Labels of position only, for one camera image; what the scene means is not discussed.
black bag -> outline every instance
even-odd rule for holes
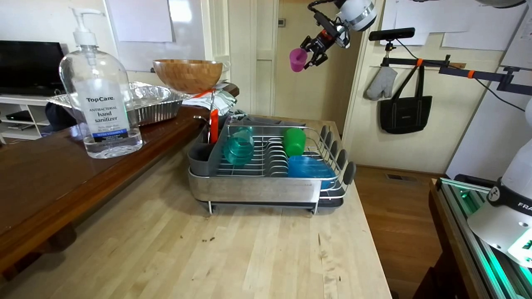
[[[416,97],[399,98],[402,88],[409,83],[419,68]],[[414,67],[407,78],[401,83],[394,97],[387,102],[379,102],[381,128],[392,135],[414,133],[426,128],[429,122],[432,97],[422,95],[424,67]]]

green cup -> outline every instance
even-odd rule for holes
[[[301,156],[304,153],[306,135],[301,128],[289,128],[283,136],[283,148],[286,156]]]

dish rack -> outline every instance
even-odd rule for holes
[[[244,166],[233,166],[224,160],[223,146],[231,133],[243,128],[253,130],[253,158]],[[331,133],[322,128],[319,140],[307,135],[304,156],[327,163],[334,178],[289,178],[283,150],[283,131],[288,128],[306,130],[302,125],[241,120],[224,125],[213,148],[198,136],[188,151],[191,195],[206,205],[209,215],[216,205],[301,206],[314,215],[317,208],[341,206],[354,178],[354,163],[346,166],[346,151],[337,153]]]

cable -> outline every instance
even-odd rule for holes
[[[489,93],[492,93],[499,102],[502,102],[502,103],[505,103],[505,105],[509,105],[509,107],[514,107],[515,110],[519,110],[519,112],[525,112],[524,108],[520,108],[520,107],[517,107],[517,105],[514,105],[514,103],[510,103],[510,102],[507,102],[507,100],[504,100],[504,98],[500,98],[492,88],[489,88],[485,83],[482,83],[480,80],[477,80],[479,82],[479,85],[482,85]]]
[[[401,40],[397,40],[399,43],[401,43],[401,47],[402,48],[406,48],[416,60],[417,60],[417,57],[409,50],[409,47],[406,47]],[[525,112],[524,108],[520,108],[520,107],[517,107],[517,105],[514,105],[514,103],[510,103],[510,102],[507,102],[507,100],[504,100],[504,98],[500,98],[492,88],[489,88],[485,83],[482,83],[480,80],[477,80],[477,83],[479,85],[482,85],[489,93],[492,93],[499,102],[502,102],[502,103],[505,103],[505,105],[509,105],[509,107],[514,107],[515,110],[519,110],[519,112]]]

pump bottle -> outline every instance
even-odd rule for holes
[[[73,32],[78,50],[60,62],[60,78],[68,100],[78,103],[85,117],[83,145],[88,156],[108,160],[138,151],[143,140],[131,126],[126,102],[131,98],[128,75],[111,55],[100,52],[93,32],[85,27],[86,15],[98,10],[71,9],[78,28]]]

